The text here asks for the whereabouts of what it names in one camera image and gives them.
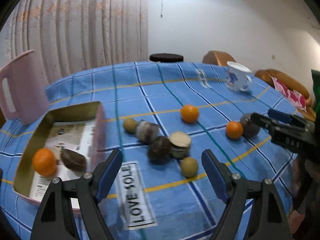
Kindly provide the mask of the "dark purple round fruit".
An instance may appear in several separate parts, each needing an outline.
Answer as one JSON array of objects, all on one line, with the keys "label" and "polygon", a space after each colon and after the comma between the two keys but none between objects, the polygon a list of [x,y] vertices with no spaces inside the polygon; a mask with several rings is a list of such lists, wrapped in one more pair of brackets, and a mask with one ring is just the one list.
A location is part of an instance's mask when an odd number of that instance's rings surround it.
[{"label": "dark purple round fruit", "polygon": [[243,137],[252,138],[260,132],[260,127],[251,121],[251,113],[246,113],[240,118],[243,127]]}]

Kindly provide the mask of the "brown chocolate cake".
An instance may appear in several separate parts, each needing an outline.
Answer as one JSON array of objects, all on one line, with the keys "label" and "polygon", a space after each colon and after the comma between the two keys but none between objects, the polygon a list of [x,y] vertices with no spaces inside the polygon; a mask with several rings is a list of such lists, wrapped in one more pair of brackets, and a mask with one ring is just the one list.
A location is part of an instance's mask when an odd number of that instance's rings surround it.
[{"label": "brown chocolate cake", "polygon": [[69,149],[61,151],[60,159],[69,170],[82,172],[87,168],[87,160],[85,156]]}]

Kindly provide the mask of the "large orange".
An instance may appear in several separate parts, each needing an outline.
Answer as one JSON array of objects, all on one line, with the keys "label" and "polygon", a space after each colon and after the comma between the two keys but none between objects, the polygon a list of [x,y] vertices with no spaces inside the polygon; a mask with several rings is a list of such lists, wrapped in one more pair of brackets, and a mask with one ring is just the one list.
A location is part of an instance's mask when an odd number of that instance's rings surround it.
[{"label": "large orange", "polygon": [[56,172],[56,160],[53,152],[47,148],[41,148],[32,159],[34,170],[43,177],[52,176]]}]

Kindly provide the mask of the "dark chocolate cake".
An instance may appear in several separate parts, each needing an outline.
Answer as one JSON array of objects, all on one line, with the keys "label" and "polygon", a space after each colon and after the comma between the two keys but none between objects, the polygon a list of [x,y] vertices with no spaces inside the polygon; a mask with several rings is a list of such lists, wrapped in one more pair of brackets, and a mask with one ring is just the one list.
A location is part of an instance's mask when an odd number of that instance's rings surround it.
[{"label": "dark chocolate cake", "polygon": [[153,164],[164,164],[169,160],[171,144],[167,137],[159,136],[150,145],[148,159]]}]

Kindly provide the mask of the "layered cake roll dark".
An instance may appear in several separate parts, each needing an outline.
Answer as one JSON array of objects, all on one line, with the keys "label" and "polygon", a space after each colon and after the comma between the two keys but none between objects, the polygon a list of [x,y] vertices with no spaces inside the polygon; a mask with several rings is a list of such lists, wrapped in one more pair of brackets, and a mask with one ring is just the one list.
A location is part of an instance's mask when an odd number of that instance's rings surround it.
[{"label": "layered cake roll dark", "polygon": [[147,145],[155,141],[158,134],[159,125],[145,120],[140,120],[135,130],[136,138]]}]

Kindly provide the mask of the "yellow-green longan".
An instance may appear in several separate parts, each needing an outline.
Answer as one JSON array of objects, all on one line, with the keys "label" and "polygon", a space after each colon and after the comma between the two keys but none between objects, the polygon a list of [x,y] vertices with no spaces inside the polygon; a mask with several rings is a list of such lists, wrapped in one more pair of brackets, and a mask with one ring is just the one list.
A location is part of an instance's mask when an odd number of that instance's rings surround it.
[{"label": "yellow-green longan", "polygon": [[198,162],[192,157],[184,158],[181,163],[181,174],[186,178],[194,178],[198,172]]}]

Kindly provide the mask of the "cream topped cake roll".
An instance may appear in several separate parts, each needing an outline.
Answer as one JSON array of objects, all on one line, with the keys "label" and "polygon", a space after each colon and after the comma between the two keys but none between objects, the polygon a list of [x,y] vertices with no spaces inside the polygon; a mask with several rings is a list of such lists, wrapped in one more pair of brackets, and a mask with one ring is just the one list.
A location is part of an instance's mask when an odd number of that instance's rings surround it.
[{"label": "cream topped cake roll", "polygon": [[171,155],[174,159],[181,160],[189,156],[191,137],[184,132],[176,131],[169,136]]}]

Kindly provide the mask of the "pink floral cloth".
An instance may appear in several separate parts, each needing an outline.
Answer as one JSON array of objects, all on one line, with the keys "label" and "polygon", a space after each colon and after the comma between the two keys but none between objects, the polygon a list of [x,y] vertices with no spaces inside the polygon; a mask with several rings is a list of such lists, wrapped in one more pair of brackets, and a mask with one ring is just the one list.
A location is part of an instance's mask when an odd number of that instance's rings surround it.
[{"label": "pink floral cloth", "polygon": [[274,88],[277,92],[285,96],[287,100],[298,110],[306,112],[306,99],[300,92],[290,90],[286,85],[279,81],[276,77],[271,77]]}]

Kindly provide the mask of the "brown leather sofa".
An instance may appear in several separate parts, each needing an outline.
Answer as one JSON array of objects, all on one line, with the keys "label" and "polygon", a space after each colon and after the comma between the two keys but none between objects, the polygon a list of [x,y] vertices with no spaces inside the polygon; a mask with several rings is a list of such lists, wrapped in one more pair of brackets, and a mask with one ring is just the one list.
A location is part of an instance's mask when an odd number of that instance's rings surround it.
[{"label": "brown leather sofa", "polygon": [[290,90],[296,90],[300,92],[306,99],[306,112],[302,110],[297,110],[301,113],[306,119],[310,121],[315,121],[316,112],[312,109],[312,99],[308,90],[297,80],[290,77],[289,75],[275,69],[266,69],[266,70],[258,70],[255,73],[255,77],[263,80],[265,83],[274,88],[273,81],[271,77],[276,77],[279,81],[281,81],[284,85],[286,85]]}]

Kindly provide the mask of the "orange mandarin right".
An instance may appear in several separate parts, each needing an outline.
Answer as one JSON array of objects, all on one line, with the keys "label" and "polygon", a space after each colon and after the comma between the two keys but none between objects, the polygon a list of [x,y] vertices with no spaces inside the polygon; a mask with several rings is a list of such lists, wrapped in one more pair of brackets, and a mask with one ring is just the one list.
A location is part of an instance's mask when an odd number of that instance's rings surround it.
[{"label": "orange mandarin right", "polygon": [[230,121],[226,125],[226,136],[232,140],[238,140],[242,137],[244,132],[243,126],[240,122]]}]

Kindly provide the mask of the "orange mandarin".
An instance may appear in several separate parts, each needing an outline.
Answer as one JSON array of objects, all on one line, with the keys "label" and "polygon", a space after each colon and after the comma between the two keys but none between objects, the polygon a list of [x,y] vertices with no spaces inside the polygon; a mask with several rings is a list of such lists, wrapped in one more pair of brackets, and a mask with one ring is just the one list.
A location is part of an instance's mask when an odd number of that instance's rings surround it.
[{"label": "orange mandarin", "polygon": [[180,110],[181,119],[189,124],[197,122],[199,114],[199,109],[193,105],[184,105]]},{"label": "orange mandarin", "polygon": [[232,140],[238,140],[242,137],[244,132],[243,126],[240,122],[230,121],[226,125],[226,136]]}]

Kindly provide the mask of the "pink metal tin box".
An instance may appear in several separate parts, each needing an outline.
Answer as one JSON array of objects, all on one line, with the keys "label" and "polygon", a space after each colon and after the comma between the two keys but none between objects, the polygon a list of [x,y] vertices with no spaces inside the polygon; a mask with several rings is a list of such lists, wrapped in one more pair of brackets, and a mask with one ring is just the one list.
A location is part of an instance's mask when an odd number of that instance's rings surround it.
[{"label": "pink metal tin box", "polygon": [[[106,159],[106,123],[99,101],[71,105],[49,111],[36,126],[17,167],[13,191],[26,202],[39,205],[54,177],[80,178]],[[35,153],[52,151],[55,172],[43,177],[33,167]]]}]

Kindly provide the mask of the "white mug blue print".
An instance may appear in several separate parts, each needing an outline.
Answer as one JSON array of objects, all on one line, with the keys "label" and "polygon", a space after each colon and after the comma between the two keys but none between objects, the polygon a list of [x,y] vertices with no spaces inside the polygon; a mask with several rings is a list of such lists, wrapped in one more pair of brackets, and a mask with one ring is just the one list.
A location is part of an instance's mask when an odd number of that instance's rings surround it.
[{"label": "white mug blue print", "polygon": [[252,83],[252,71],[242,64],[227,61],[226,87],[233,91],[246,92]]}]

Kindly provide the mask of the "paper leaflet in tin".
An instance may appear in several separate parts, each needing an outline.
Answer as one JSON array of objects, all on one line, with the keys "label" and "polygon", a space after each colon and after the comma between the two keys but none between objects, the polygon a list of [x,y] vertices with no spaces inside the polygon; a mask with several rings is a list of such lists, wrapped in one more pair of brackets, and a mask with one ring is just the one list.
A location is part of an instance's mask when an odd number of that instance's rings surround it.
[{"label": "paper leaflet in tin", "polygon": [[32,159],[35,173],[30,199],[40,202],[55,177],[63,181],[73,180],[89,171],[94,129],[94,120],[53,123],[44,146]]}]

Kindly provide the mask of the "green-brown longan far left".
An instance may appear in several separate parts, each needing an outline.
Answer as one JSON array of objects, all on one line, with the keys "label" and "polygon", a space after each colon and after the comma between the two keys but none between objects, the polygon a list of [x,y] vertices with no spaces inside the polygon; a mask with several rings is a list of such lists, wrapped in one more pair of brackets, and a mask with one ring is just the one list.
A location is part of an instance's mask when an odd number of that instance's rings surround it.
[{"label": "green-brown longan far left", "polygon": [[135,133],[136,127],[138,126],[138,122],[133,118],[126,118],[123,121],[123,128],[127,133]]}]

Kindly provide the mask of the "brown leather chair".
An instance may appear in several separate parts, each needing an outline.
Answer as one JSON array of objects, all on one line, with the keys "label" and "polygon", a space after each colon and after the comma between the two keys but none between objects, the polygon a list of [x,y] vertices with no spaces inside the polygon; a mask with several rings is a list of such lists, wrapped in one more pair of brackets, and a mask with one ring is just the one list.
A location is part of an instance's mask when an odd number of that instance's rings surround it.
[{"label": "brown leather chair", "polygon": [[223,51],[211,50],[203,57],[202,62],[205,64],[213,64],[217,66],[227,66],[227,62],[236,62],[235,59],[228,53]]}]

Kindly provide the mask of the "orange mandarin middle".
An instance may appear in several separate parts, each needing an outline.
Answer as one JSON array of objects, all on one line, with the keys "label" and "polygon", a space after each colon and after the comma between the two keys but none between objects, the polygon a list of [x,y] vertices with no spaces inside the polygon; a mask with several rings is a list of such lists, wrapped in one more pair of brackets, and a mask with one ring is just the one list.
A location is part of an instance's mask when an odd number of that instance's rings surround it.
[{"label": "orange mandarin middle", "polygon": [[184,105],[180,110],[181,119],[189,124],[197,122],[199,114],[199,109],[193,105]]}]

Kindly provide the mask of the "blue plaid tablecloth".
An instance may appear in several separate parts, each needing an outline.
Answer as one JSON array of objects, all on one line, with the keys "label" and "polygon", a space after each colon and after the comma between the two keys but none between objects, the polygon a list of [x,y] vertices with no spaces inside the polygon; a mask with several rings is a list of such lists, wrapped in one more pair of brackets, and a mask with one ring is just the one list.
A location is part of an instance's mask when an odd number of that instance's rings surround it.
[{"label": "blue plaid tablecloth", "polygon": [[[100,101],[105,112],[108,155],[115,148],[125,166],[101,204],[106,224],[116,239],[208,239],[224,203],[212,189],[202,167],[186,180],[176,160],[153,165],[148,148],[123,129],[126,118],[159,125],[161,135],[190,135],[190,155],[200,159],[210,149],[231,171],[250,180],[271,178],[287,213],[292,210],[291,170],[295,155],[271,142],[265,130],[252,138],[230,140],[226,125],[243,114],[266,114],[271,108],[295,108],[270,85],[254,77],[248,92],[225,85],[223,67],[202,63],[132,62],[86,70],[60,79],[45,91],[49,108]],[[192,124],[181,119],[184,105],[199,109]]]}]

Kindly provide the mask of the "black round stool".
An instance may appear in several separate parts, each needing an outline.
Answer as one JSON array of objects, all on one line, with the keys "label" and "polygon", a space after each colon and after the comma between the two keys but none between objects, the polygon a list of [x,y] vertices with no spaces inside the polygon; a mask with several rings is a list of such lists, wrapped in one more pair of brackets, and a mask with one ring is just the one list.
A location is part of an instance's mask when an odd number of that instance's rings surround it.
[{"label": "black round stool", "polygon": [[160,63],[175,63],[175,62],[183,62],[184,57],[178,54],[169,54],[169,53],[158,53],[151,54],[149,60],[152,62],[160,62]]}]

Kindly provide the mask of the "pink plastic pitcher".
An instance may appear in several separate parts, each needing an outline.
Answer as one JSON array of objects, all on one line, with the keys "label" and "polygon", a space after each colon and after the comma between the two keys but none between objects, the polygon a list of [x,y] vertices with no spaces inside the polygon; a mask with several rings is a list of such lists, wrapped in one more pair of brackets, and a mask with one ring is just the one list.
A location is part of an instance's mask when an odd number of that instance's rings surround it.
[{"label": "pink plastic pitcher", "polygon": [[46,113],[49,101],[37,69],[41,61],[33,49],[23,52],[1,68],[1,81],[7,79],[9,95],[15,107],[11,112],[1,87],[1,110],[8,120],[18,119],[22,125],[32,124]]}]

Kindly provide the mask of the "pink patterned curtain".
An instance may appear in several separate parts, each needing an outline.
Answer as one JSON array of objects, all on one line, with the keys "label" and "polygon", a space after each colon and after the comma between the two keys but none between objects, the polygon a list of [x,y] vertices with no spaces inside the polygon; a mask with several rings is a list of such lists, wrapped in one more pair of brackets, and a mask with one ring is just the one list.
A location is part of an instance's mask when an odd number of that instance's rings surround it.
[{"label": "pink patterned curtain", "polygon": [[20,0],[1,30],[1,65],[27,50],[45,85],[95,67],[145,61],[147,0]]}]

